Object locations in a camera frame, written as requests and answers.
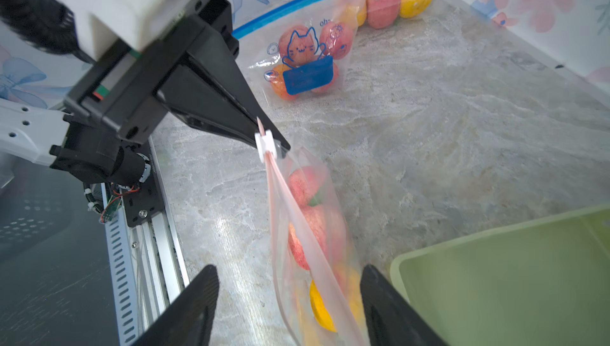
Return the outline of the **blue zipper clear bag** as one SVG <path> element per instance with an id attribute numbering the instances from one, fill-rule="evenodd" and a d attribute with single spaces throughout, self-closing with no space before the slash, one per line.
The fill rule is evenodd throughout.
<path id="1" fill-rule="evenodd" d="M 269 105 L 344 88 L 365 0 L 290 0 L 236 29 L 239 66 Z"/>

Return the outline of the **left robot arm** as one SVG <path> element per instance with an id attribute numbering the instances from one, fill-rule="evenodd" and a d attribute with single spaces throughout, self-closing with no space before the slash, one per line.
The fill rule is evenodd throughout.
<path id="1" fill-rule="evenodd" d="M 87 184 L 143 184 L 145 144 L 167 114 L 188 127 L 284 155 L 289 143 L 235 60 L 228 0 L 1 0 L 1 21 L 32 47 L 90 69 L 48 109 L 43 74 L 1 62 L 1 150 Z"/>

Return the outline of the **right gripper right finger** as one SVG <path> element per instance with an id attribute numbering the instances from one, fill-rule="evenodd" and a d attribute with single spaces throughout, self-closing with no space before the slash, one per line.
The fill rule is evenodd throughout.
<path id="1" fill-rule="evenodd" d="M 364 267 L 360 290 L 371 345 L 446 346 L 375 266 Z"/>

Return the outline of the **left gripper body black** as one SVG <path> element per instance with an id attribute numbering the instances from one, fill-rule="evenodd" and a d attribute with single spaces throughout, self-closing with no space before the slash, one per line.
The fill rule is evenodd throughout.
<path id="1" fill-rule="evenodd" d="M 171 49 L 177 41 L 169 36 L 180 22 L 191 17 L 200 18 L 221 33 L 237 58 L 239 43 L 232 35 L 230 3 L 195 0 L 193 12 L 142 52 L 117 40 L 65 97 L 68 110 L 91 126 L 107 128 L 119 139 L 144 143 L 170 113 L 157 100 L 157 91 L 184 54 L 184 49 Z"/>

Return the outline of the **pink peach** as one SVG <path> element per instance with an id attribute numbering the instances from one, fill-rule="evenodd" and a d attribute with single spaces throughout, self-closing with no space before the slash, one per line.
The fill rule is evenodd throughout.
<path id="1" fill-rule="evenodd" d="M 306 206 L 302 212 L 329 263 L 341 260 L 346 252 L 346 226 L 341 212 L 325 205 Z M 309 271 L 308 259 L 293 224 L 288 229 L 288 246 L 297 265 Z"/>
<path id="2" fill-rule="evenodd" d="M 288 177 L 288 187 L 299 206 L 315 207 L 322 203 L 327 179 L 328 172 L 324 168 L 304 166 Z"/>
<path id="3" fill-rule="evenodd" d="M 366 0 L 367 21 L 375 29 L 387 28 L 399 15 L 400 0 Z"/>
<path id="4" fill-rule="evenodd" d="M 334 60 L 346 58 L 354 42 L 354 31 L 345 22 L 330 22 L 326 24 L 320 35 L 320 45 L 325 56 Z"/>

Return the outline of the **orange peach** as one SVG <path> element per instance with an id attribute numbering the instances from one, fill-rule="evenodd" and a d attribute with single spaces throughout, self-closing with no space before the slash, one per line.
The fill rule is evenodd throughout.
<path id="1" fill-rule="evenodd" d="M 265 78 L 270 83 L 276 96 L 285 101 L 294 101 L 297 99 L 296 95 L 290 95 L 288 93 L 284 80 L 284 72 L 290 71 L 290 69 L 291 68 L 285 64 L 279 64 L 265 74 Z"/>

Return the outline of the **green plastic basket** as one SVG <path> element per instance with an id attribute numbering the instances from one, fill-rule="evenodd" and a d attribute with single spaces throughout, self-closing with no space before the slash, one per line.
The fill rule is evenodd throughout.
<path id="1" fill-rule="evenodd" d="M 390 276 L 450 345 L 607 345 L 609 207 L 408 252 Z"/>

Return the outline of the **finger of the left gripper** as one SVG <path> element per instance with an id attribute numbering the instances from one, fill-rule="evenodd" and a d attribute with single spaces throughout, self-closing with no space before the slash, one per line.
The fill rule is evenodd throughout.
<path id="1" fill-rule="evenodd" d="M 178 24 L 171 49 L 184 54 L 157 91 L 157 100 L 188 127 L 255 147 L 258 124 L 287 152 L 291 145 L 271 122 L 221 33 L 198 17 Z"/>

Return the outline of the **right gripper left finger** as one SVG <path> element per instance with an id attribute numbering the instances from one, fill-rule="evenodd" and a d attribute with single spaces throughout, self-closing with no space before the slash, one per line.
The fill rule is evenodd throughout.
<path id="1" fill-rule="evenodd" d="M 165 312 L 135 341 L 136 345 L 208 345 L 219 297 L 219 276 L 207 265 Z"/>

